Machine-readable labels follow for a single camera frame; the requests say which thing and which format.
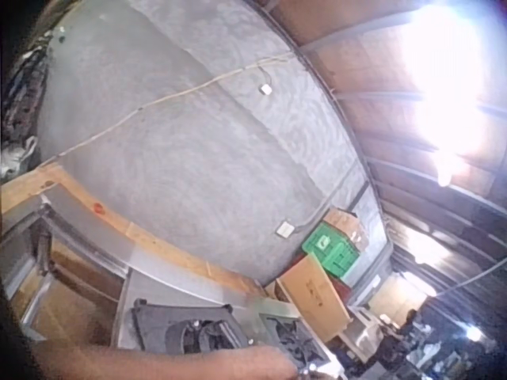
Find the wooden ceiling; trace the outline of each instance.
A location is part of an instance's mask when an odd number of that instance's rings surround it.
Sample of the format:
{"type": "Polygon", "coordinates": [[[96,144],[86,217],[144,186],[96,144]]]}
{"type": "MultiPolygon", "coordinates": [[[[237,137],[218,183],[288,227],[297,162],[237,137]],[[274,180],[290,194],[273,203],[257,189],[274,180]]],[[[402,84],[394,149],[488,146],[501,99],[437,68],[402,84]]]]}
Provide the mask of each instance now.
{"type": "MultiPolygon", "coordinates": [[[[296,53],[330,91],[367,163],[395,244],[397,267],[416,272],[443,291],[507,257],[507,29],[502,6],[474,11],[484,66],[475,108],[482,141],[476,151],[459,156],[459,173],[451,185],[441,187],[437,148],[421,133],[424,98],[406,64],[402,43],[417,10],[435,2],[250,3],[288,36],[296,53]],[[411,234],[441,244],[449,252],[447,264],[417,265],[410,254],[411,234]]],[[[467,7],[476,10],[478,3],[452,4],[463,12],[467,7]]],[[[498,307],[505,312],[499,313],[495,302],[501,300],[491,295],[507,285],[505,273],[501,268],[432,302],[470,323],[491,324],[493,318],[494,323],[505,324],[507,301],[498,307]],[[460,310],[464,299],[473,313],[460,310]]]]}

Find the cardboard box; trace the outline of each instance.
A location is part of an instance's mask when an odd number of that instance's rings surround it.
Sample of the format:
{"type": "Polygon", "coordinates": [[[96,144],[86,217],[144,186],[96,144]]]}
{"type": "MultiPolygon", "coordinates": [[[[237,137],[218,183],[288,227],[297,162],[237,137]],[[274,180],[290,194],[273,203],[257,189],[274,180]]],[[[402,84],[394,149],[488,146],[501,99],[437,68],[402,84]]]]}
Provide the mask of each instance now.
{"type": "Polygon", "coordinates": [[[368,235],[360,220],[354,215],[337,208],[331,208],[324,217],[324,222],[345,234],[359,252],[364,252],[368,247],[368,235]]]}
{"type": "Polygon", "coordinates": [[[294,303],[323,342],[333,339],[350,322],[345,305],[314,256],[308,255],[303,258],[286,271],[276,283],[281,285],[287,299],[294,303]]]}

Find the gray wall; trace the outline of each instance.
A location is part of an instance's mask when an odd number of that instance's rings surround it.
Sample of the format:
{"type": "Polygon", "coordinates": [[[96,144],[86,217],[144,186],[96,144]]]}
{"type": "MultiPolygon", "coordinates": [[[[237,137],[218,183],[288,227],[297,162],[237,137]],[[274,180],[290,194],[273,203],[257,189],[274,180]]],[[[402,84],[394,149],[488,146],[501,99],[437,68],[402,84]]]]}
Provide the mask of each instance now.
{"type": "MultiPolygon", "coordinates": [[[[240,0],[86,0],[52,43],[40,147],[49,158],[160,97],[194,88],[287,44],[240,0]]],[[[97,198],[197,256],[265,283],[284,270],[317,221],[288,240],[285,219],[308,220],[357,161],[324,93],[284,60],[145,108],[60,159],[97,198]],[[258,87],[272,82],[273,94],[258,87]]],[[[360,165],[333,198],[347,208],[360,165]]],[[[385,244],[368,193],[356,206],[370,247],[353,285],[385,244]]]]}

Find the red mark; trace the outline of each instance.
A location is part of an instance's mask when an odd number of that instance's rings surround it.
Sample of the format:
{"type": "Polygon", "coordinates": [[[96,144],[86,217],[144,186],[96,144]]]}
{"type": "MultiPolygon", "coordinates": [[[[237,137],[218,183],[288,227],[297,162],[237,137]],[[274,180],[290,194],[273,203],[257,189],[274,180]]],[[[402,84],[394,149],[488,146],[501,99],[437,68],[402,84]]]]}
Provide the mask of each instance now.
{"type": "Polygon", "coordinates": [[[95,211],[96,214],[105,214],[104,206],[102,206],[100,203],[93,204],[93,211],[95,211]]]}

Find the green crate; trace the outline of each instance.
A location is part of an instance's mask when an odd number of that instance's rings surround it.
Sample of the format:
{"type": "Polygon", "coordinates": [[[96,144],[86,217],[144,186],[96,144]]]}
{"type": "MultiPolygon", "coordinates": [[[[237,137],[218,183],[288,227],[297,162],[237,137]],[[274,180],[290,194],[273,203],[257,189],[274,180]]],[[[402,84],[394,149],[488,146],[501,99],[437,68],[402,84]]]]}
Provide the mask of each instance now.
{"type": "Polygon", "coordinates": [[[349,239],[324,222],[303,243],[303,251],[314,254],[324,269],[339,279],[359,257],[359,252],[349,239]]]}

